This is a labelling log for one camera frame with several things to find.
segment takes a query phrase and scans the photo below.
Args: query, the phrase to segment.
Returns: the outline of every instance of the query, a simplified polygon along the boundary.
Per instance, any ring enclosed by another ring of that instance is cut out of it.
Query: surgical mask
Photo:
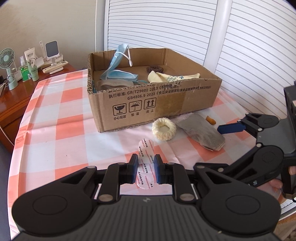
[[[106,79],[126,79],[129,81],[136,81],[138,79],[137,74],[132,74],[129,72],[125,72],[122,70],[115,70],[115,68],[119,65],[122,58],[126,57],[129,60],[130,67],[133,66],[133,63],[131,61],[131,55],[129,51],[129,47],[127,44],[121,44],[118,46],[111,63],[108,67],[108,69],[101,75],[101,80]]]

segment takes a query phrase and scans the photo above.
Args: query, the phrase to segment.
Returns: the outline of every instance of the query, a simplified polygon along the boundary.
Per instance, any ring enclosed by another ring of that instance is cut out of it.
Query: white shutter
[[[217,0],[109,0],[107,48],[170,48],[203,64]]]
[[[283,88],[296,79],[296,14],[283,0],[233,0],[215,74],[251,112],[284,118]]]

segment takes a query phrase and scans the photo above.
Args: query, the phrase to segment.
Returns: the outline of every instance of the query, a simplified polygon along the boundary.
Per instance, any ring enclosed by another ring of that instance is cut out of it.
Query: air conditioner remote
[[[67,64],[68,64],[68,61],[63,61],[63,62],[60,62],[60,63],[55,63],[54,65],[49,66],[49,67],[43,69],[42,71],[43,71],[43,73],[47,74],[49,72],[53,72],[56,69],[62,68],[63,66],[65,66]]]

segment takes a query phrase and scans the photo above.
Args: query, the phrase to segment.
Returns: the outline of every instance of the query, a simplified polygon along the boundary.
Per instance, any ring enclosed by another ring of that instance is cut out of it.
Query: brown cardboard
[[[194,61],[170,49],[130,49],[133,66],[123,58],[117,69],[147,80],[146,67],[160,65],[165,74],[192,75],[199,79],[150,83],[93,92],[115,51],[91,53],[88,59],[88,95],[99,132],[117,130],[212,107],[222,80]]]

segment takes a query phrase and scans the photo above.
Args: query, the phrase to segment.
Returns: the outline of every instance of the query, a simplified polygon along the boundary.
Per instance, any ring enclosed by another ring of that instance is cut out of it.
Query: cream hair tie
[[[161,128],[163,126],[167,126],[169,129],[164,130],[164,128]],[[161,141],[172,139],[176,134],[176,130],[176,125],[168,118],[159,118],[152,124],[153,135],[155,135],[156,138]]]

